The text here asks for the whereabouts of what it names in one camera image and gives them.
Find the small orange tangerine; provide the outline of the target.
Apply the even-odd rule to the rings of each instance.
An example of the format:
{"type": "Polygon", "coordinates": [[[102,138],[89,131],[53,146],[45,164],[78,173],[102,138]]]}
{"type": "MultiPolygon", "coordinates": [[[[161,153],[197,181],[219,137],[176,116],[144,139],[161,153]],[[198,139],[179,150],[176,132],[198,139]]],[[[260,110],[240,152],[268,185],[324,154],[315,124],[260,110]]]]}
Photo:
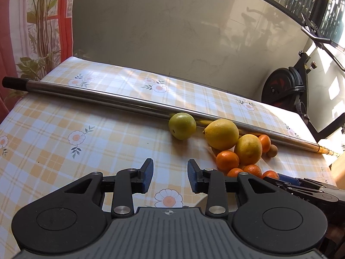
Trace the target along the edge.
{"type": "Polygon", "coordinates": [[[229,172],[233,168],[237,168],[239,164],[238,155],[230,150],[222,151],[216,156],[216,166],[223,172],[229,172]]]}

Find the small brown kiwi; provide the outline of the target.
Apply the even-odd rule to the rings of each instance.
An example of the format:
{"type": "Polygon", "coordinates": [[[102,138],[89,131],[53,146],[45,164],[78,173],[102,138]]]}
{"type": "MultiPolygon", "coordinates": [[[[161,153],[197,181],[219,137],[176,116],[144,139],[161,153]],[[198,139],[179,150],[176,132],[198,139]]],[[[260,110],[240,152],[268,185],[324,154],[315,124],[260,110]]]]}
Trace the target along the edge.
{"type": "Polygon", "coordinates": [[[269,158],[273,158],[278,154],[278,148],[276,145],[272,144],[270,149],[267,151],[266,156],[269,158]]]}

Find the large yellow lemon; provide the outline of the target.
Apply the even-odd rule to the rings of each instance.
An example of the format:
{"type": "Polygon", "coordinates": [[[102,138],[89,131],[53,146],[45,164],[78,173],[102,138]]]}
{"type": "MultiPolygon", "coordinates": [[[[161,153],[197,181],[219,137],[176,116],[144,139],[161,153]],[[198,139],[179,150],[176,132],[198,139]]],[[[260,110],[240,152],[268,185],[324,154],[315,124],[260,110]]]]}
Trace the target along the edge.
{"type": "Polygon", "coordinates": [[[203,131],[208,144],[216,150],[228,150],[235,146],[239,138],[237,126],[228,119],[218,119],[203,131]]]}

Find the green lime fruit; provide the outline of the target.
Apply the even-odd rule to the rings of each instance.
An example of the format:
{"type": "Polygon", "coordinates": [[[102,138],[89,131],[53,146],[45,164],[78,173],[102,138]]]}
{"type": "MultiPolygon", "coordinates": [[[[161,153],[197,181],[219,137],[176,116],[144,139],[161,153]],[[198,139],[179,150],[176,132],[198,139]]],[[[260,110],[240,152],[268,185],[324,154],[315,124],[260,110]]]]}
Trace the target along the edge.
{"type": "Polygon", "coordinates": [[[186,140],[196,132],[196,122],[187,113],[177,113],[170,118],[168,128],[176,139],[186,140]]]}

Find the wooden furniture panel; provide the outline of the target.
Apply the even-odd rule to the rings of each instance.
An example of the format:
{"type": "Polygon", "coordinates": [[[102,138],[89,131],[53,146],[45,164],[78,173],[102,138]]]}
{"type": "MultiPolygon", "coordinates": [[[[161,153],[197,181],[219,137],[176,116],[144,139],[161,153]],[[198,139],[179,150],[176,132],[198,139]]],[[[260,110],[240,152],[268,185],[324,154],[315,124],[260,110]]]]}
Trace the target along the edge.
{"type": "Polygon", "coordinates": [[[331,173],[337,187],[345,190],[345,153],[332,163],[331,173]]]}

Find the long metal rod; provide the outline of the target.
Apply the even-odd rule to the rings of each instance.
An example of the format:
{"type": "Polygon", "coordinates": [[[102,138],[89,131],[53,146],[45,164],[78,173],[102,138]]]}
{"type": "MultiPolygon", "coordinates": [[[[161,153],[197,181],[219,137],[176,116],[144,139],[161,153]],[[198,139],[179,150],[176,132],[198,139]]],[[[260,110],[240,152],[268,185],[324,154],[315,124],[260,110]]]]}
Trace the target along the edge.
{"type": "MultiPolygon", "coordinates": [[[[174,114],[185,112],[192,115],[196,120],[196,124],[202,127],[205,127],[210,124],[210,122],[220,118],[216,115],[209,115],[204,112],[188,110],[186,108],[147,101],[140,98],[15,77],[4,77],[2,79],[2,86],[12,90],[33,92],[80,102],[88,102],[90,104],[98,104],[109,108],[116,108],[123,111],[134,112],[166,120],[169,120],[174,114]]],[[[241,135],[248,133],[258,135],[266,134],[274,143],[281,144],[286,147],[297,148],[298,150],[318,154],[327,154],[336,157],[340,156],[339,153],[321,146],[318,143],[308,142],[306,140],[288,136],[287,134],[249,125],[244,122],[234,121],[234,124],[239,129],[241,135]]]]}

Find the checkered floral tablecloth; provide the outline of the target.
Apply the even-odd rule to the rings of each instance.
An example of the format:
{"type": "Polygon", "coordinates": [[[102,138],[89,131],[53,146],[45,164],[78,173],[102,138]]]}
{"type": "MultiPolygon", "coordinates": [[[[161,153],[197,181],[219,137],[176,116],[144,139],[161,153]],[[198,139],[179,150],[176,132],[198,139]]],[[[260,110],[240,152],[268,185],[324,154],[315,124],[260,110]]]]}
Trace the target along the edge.
{"type": "MultiPolygon", "coordinates": [[[[45,76],[46,82],[145,99],[220,116],[313,142],[295,113],[212,88],[137,69],[71,57],[45,76]]],[[[187,163],[215,166],[202,129],[176,140],[166,120],[96,104],[28,94],[1,123],[1,257],[19,248],[11,221],[25,205],[94,171],[114,175],[154,161],[147,194],[135,206],[195,206],[187,163]]]]}

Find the black exercise bike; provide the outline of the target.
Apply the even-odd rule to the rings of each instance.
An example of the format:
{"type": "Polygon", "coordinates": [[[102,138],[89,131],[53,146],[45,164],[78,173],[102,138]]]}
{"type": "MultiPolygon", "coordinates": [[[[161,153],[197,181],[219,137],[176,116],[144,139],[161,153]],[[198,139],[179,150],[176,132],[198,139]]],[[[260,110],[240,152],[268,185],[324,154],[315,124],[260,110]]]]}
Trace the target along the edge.
{"type": "MultiPolygon", "coordinates": [[[[324,50],[344,72],[344,66],[337,57],[327,48],[328,45],[344,53],[344,48],[330,38],[323,37],[317,25],[306,15],[302,15],[301,31],[310,38],[316,47],[324,50]]],[[[297,113],[307,125],[316,141],[331,136],[336,130],[341,129],[344,133],[344,114],[337,117],[332,123],[321,131],[317,131],[307,115],[308,82],[307,75],[312,69],[317,68],[315,62],[307,65],[311,59],[303,50],[299,53],[299,60],[292,67],[278,68],[266,79],[261,93],[261,101],[281,109],[297,113]]]]}

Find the red plant print curtain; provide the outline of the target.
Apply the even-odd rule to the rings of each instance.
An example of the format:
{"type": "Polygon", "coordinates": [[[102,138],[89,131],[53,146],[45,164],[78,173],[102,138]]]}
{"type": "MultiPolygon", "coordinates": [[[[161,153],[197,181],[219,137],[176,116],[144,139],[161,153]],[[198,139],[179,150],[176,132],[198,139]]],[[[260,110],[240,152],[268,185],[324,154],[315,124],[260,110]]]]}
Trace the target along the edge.
{"type": "Polygon", "coordinates": [[[1,0],[1,77],[41,80],[72,55],[73,0],[1,0]]]}

